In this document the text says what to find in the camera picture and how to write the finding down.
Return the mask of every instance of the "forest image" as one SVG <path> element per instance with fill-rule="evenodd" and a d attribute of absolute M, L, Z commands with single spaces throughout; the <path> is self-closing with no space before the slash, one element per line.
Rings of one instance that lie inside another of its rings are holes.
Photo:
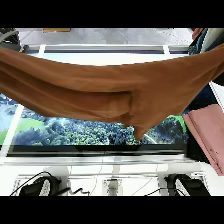
<path fill-rule="evenodd" d="M 0 144 L 8 132 L 17 103 L 0 94 Z M 181 115 L 169 116 L 154 126 L 141 141 L 134 137 L 134 128 L 121 123 L 93 122 L 71 118 L 44 117 L 24 108 L 17 127 L 14 145 L 140 145 L 186 144 L 187 132 Z"/>

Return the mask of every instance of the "brown fabric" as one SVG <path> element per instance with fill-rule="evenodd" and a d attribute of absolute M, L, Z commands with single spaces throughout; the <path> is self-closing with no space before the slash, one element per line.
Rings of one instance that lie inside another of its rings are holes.
<path fill-rule="evenodd" d="M 180 114 L 224 72 L 224 46 L 199 55 L 115 66 L 54 62 L 0 49 L 0 92 L 44 115 L 122 122 L 141 139 Z"/>

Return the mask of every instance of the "brown shirt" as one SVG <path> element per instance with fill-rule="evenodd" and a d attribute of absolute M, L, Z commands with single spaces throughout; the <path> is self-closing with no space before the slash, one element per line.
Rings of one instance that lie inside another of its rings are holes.
<path fill-rule="evenodd" d="M 224 45 L 199 55 L 130 65 L 54 62 L 0 49 L 0 92 L 44 115 L 122 122 L 141 139 L 224 72 Z"/>

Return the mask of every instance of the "pink fabric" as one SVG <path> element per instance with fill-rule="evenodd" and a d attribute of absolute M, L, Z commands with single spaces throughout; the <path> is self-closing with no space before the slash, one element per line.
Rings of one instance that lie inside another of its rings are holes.
<path fill-rule="evenodd" d="M 219 176 L 224 175 L 224 114 L 218 104 L 184 115 L 192 135 Z"/>

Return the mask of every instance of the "gray floor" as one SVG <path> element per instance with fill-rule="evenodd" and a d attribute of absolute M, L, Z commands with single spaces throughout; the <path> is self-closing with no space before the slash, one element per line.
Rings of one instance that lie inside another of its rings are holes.
<path fill-rule="evenodd" d="M 188 28 L 72 28 L 43 33 L 42 28 L 17 28 L 22 44 L 150 44 L 189 45 Z"/>

